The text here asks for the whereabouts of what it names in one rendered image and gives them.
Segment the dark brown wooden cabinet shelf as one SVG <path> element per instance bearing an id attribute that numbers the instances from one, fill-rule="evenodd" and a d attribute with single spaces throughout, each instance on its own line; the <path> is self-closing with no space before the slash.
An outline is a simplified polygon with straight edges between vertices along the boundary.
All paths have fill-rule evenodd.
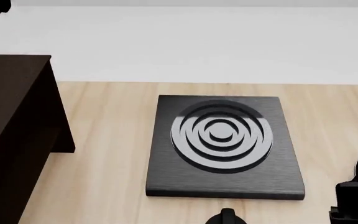
<path id="1" fill-rule="evenodd" d="M 0 55 L 0 224 L 18 224 L 53 152 L 75 143 L 49 55 Z"/>

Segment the black square stove plate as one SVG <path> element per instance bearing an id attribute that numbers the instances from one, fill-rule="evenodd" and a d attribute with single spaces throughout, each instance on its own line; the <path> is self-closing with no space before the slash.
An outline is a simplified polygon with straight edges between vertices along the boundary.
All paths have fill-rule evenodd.
<path id="1" fill-rule="evenodd" d="M 206 100 L 231 100 L 258 111 L 272 127 L 273 145 L 259 165 L 240 173 L 212 173 L 184 160 L 170 130 L 185 108 Z M 148 196 L 303 200 L 305 185 L 280 99 L 276 96 L 160 95 L 145 183 Z"/>

